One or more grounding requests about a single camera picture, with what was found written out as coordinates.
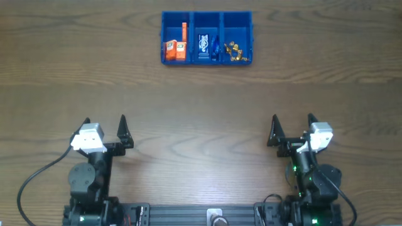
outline wooden table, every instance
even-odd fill
[[[162,10],[251,10],[250,67],[166,67]],[[115,158],[110,195],[150,204],[254,203],[291,194],[289,159],[267,148],[313,112],[334,128],[319,163],[342,170],[359,225],[402,223],[402,4],[389,1],[0,1],[0,221],[26,225],[22,182],[68,146],[85,117],[136,147]],[[60,225],[71,152],[37,176],[23,208]],[[341,198],[344,223],[352,213]]]

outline orange tic tac box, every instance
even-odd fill
[[[187,42],[187,23],[182,23],[182,38],[184,42]]]
[[[176,60],[176,47],[176,40],[166,42],[166,60]]]
[[[186,60],[186,45],[184,41],[177,42],[176,60]]]

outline wooden surface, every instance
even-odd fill
[[[251,10],[250,67],[165,67],[162,10]],[[289,159],[265,146],[278,114],[299,136],[313,112],[334,128],[318,157],[342,170],[359,225],[402,223],[402,4],[336,1],[0,1],[0,221],[26,225],[22,182],[85,117],[136,149],[115,158],[110,195],[150,204],[254,203],[291,194]],[[71,152],[37,176],[23,208],[60,225]],[[352,214],[341,198],[344,222]]]

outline blue tray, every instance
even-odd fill
[[[253,14],[250,11],[198,12],[163,11],[161,24],[161,61],[165,65],[248,65],[253,61]],[[182,41],[182,23],[187,22],[186,60],[165,60],[165,42]],[[198,59],[198,35],[219,36],[219,57]],[[231,61],[224,43],[234,41],[243,50],[245,61]]]

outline blue plastic bin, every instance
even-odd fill
[[[161,23],[161,62],[165,65],[249,65],[253,61],[253,14],[250,11],[198,12],[163,11]],[[166,60],[165,43],[170,40],[182,41],[182,23],[187,23],[186,60]],[[198,58],[198,35],[219,36],[219,56],[212,60]],[[224,43],[234,41],[243,50],[245,61],[231,61],[225,53]]]

